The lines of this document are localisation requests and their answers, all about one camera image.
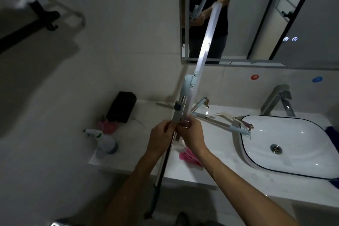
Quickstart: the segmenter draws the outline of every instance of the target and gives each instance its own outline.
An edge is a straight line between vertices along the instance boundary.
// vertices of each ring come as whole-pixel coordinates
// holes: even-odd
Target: person
[[[228,15],[227,10],[230,0],[207,0],[200,16],[196,20],[192,20],[189,24],[189,57],[198,58],[202,46],[202,42],[206,33],[209,18],[212,12],[214,2],[222,3],[222,9],[218,18],[217,26],[214,31],[210,50],[207,58],[221,58],[226,46],[228,35]],[[189,0],[189,10],[192,12],[195,5],[200,5],[201,0]],[[206,64],[219,64],[218,61],[207,61]]]
[[[140,194],[142,183],[147,181],[156,162],[167,150],[175,130],[197,156],[247,226],[298,226],[296,220],[285,210],[213,155],[205,145],[201,122],[191,115],[188,120],[191,122],[190,128],[164,120],[152,129],[145,154],[114,196],[97,226],[131,225],[128,223],[129,219],[133,218],[130,213]],[[176,225],[189,226],[184,213],[179,214]]]

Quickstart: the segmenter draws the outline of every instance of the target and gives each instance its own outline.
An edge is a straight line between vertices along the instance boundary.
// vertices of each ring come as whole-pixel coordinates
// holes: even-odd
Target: sink
[[[240,133],[245,160],[254,168],[321,179],[339,178],[339,153],[317,124],[299,118],[248,115],[251,138]]]

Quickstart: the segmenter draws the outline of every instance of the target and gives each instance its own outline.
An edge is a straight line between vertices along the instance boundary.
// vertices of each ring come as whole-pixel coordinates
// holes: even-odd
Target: shoe
[[[189,217],[185,212],[181,212],[180,214],[178,214],[175,221],[175,226],[190,226]]]

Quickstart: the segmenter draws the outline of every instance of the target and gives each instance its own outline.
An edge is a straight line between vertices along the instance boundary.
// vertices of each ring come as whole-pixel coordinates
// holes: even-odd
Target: hand
[[[198,156],[201,151],[207,149],[202,132],[201,122],[191,114],[188,116],[191,123],[190,128],[182,127],[179,124],[176,126],[177,133],[184,139],[186,146]]]
[[[151,157],[157,162],[170,146],[175,126],[176,124],[170,120],[164,120],[155,126],[150,133],[145,156]]]
[[[191,20],[189,22],[189,26],[190,27],[194,27],[194,26],[202,26],[205,22],[206,19],[206,14],[204,12],[201,12],[201,14],[199,15],[199,17],[195,20]]]

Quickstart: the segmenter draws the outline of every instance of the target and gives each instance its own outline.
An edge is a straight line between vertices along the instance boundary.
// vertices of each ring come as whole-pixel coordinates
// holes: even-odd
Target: sink drain
[[[281,154],[282,153],[282,149],[281,149],[281,147],[279,145],[272,144],[270,148],[271,148],[271,151],[274,154]]]

